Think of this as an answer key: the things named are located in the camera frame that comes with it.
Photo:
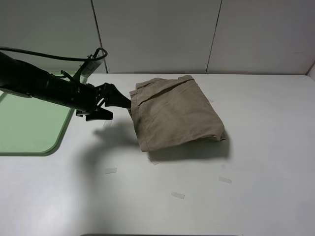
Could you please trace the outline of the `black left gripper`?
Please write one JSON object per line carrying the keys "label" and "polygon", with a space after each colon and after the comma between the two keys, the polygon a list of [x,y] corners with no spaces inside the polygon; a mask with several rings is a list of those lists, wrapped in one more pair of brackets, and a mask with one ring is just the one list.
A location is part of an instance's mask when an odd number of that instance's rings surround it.
{"label": "black left gripper", "polygon": [[86,121],[112,120],[113,113],[101,106],[131,108],[131,100],[125,97],[113,84],[104,83],[94,87],[91,84],[81,85],[76,94],[76,116],[86,117]]}

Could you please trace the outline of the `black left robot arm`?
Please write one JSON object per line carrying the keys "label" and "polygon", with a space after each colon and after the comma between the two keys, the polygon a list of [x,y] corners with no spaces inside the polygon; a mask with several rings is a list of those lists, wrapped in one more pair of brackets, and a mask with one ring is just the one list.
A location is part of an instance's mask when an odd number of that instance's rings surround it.
{"label": "black left robot arm", "polygon": [[[57,76],[27,62],[13,59],[5,52],[16,52],[49,59],[78,61],[82,65],[71,76],[65,71]],[[88,78],[108,55],[103,48],[87,58],[69,58],[37,53],[33,51],[1,47],[0,49],[0,89],[3,92],[26,98],[58,104],[75,109],[78,117],[91,120],[112,120],[113,113],[106,107],[131,108],[131,101],[109,83],[100,86],[84,84],[81,77]]]}

